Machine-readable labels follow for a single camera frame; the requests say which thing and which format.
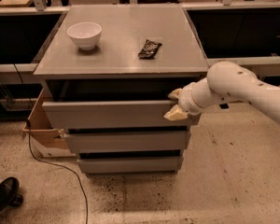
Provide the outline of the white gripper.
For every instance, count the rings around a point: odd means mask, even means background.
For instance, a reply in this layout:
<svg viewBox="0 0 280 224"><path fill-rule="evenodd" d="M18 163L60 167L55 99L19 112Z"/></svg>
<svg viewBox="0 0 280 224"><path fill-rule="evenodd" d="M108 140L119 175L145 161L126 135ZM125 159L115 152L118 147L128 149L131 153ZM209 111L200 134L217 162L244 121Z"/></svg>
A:
<svg viewBox="0 0 280 224"><path fill-rule="evenodd" d="M168 94L169 99L178 99L178 105L174 105L167 113L164 114L163 117L165 119L170 121L181 120L186 119L188 114L196 116L202 112L202 109L195 103L192 96L194 86L195 83L192 82L183 89L178 88Z"/></svg>

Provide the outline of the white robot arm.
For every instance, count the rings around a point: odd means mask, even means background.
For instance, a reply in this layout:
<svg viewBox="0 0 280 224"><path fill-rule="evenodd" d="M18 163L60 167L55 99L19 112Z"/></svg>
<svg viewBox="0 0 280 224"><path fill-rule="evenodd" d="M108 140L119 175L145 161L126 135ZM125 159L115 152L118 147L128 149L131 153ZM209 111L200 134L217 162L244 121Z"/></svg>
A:
<svg viewBox="0 0 280 224"><path fill-rule="evenodd" d="M206 78L169 94L177 100L164 117L168 120L196 116L211 105L242 101L280 124L280 87L260 81L242 66L229 61L213 64Z"/></svg>

